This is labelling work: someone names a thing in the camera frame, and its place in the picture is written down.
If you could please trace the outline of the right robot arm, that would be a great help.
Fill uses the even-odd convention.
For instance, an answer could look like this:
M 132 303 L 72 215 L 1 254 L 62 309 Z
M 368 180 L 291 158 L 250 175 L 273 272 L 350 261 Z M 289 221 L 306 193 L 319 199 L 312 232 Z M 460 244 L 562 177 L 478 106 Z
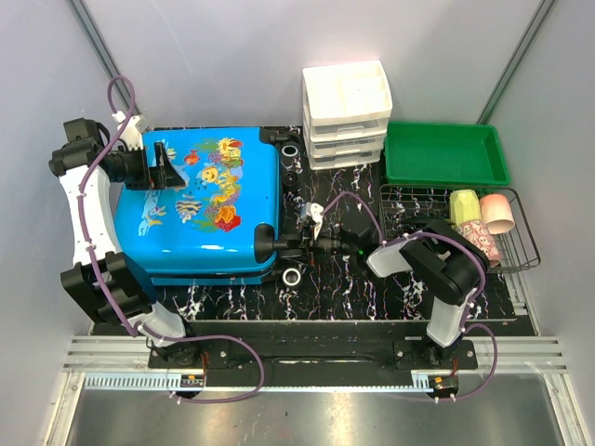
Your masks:
M 329 236 L 316 237 L 308 224 L 299 233 L 265 235 L 264 242 L 256 247 L 256 258 L 277 254 L 284 260 L 304 263 L 317 255 L 342 254 L 378 278 L 413 272 L 433 295 L 430 322 L 414 355 L 439 369 L 454 360 L 464 333 L 465 311 L 482 292 L 490 261 L 448 220 L 415 217 L 409 221 L 419 230 L 387 242 L 375 242 L 370 229 L 361 233 L 338 229 Z

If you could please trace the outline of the blue fish-print suitcase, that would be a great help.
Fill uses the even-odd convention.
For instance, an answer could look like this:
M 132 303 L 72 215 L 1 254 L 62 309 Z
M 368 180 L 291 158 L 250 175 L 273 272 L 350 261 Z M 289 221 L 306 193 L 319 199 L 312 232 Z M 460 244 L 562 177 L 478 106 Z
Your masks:
M 277 254 L 256 258 L 269 234 L 280 237 L 280 148 L 288 134 L 263 127 L 153 130 L 143 135 L 187 181 L 157 192 L 123 189 L 114 215 L 124 252 L 156 286 L 255 285 L 274 279 Z

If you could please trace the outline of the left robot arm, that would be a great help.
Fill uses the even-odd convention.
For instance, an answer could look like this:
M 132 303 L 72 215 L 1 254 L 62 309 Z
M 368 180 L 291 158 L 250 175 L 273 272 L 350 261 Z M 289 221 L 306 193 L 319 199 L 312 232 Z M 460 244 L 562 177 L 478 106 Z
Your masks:
M 161 143 L 153 147 L 156 163 L 149 163 L 142 116 L 127 118 L 118 111 L 113 118 L 118 124 L 114 136 L 94 120 L 64 123 L 67 141 L 48 161 L 67 197 L 73 225 L 73 265 L 60 274 L 61 285 L 94 323 L 142 335 L 154 357 L 189 368 L 204 361 L 201 346 L 188 337 L 188 323 L 158 302 L 148 272 L 124 252 L 110 207 L 114 183 L 157 192 L 181 185 L 182 177 Z

